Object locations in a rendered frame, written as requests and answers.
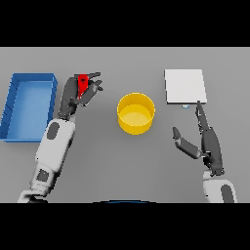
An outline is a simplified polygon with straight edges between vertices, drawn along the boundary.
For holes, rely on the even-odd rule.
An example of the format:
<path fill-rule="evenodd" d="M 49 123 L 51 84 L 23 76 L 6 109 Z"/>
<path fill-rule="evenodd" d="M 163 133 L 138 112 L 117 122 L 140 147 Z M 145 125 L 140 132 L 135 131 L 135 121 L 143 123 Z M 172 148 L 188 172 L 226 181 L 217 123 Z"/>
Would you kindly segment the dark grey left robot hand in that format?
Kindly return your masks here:
<path fill-rule="evenodd" d="M 99 77 L 99 72 L 88 73 L 89 82 L 88 89 L 82 95 L 81 99 L 78 99 L 78 84 L 77 78 L 79 74 L 74 74 L 66 81 L 63 91 L 58 118 L 62 120 L 69 120 L 76 112 L 79 105 L 86 106 L 89 101 L 103 88 L 101 87 L 102 80 L 94 81 L 94 77 Z"/>

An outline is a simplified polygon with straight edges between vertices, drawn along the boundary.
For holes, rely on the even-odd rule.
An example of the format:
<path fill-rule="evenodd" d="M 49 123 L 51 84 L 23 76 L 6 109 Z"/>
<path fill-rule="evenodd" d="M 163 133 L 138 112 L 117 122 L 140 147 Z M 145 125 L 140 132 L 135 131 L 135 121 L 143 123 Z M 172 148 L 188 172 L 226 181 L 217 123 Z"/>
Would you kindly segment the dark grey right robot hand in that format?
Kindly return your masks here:
<path fill-rule="evenodd" d="M 201 147 L 195 146 L 183 138 L 180 131 L 174 127 L 173 140 L 175 141 L 175 146 L 192 159 L 201 158 L 203 164 L 211 171 L 211 177 L 222 176 L 225 174 L 225 169 L 221 146 L 215 130 L 208 124 L 201 102 L 196 103 L 195 115 L 201 136 Z"/>

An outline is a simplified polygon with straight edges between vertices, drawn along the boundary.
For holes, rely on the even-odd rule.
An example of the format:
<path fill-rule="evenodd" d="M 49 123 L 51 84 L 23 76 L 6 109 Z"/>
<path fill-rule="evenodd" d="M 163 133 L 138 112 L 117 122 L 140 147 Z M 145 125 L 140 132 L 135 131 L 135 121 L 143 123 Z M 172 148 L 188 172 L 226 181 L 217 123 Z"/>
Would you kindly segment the red beaker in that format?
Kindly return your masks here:
<path fill-rule="evenodd" d="M 79 74 L 77 78 L 78 84 L 78 99 L 81 99 L 82 95 L 88 89 L 89 77 L 87 74 Z"/>

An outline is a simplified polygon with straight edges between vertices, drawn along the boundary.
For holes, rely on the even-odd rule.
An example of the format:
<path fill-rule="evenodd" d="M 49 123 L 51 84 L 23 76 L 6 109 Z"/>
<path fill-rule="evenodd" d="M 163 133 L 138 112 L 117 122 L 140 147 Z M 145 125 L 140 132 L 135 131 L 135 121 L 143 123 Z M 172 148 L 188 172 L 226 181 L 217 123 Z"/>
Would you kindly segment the pale square measuring scale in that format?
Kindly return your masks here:
<path fill-rule="evenodd" d="M 201 69 L 165 69 L 164 80 L 167 104 L 207 103 Z"/>

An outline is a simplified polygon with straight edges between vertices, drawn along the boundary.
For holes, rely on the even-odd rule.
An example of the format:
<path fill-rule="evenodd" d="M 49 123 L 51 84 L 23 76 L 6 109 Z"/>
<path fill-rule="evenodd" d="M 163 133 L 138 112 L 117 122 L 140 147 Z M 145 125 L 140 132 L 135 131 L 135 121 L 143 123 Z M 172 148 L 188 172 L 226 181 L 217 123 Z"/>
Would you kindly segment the yellow bowl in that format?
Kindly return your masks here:
<path fill-rule="evenodd" d="M 117 123 L 130 135 L 141 135 L 148 131 L 154 115 L 154 102 L 143 93 L 127 94 L 117 105 Z"/>

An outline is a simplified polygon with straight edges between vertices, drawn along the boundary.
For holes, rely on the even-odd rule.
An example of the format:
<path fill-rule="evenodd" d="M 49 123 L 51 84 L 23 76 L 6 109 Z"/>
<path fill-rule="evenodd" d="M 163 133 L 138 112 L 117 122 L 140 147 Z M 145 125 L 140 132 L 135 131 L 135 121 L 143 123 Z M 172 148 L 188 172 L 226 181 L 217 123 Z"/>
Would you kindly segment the blue tray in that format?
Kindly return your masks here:
<path fill-rule="evenodd" d="M 0 121 L 0 141 L 40 143 L 53 119 L 57 86 L 54 73 L 13 73 Z"/>

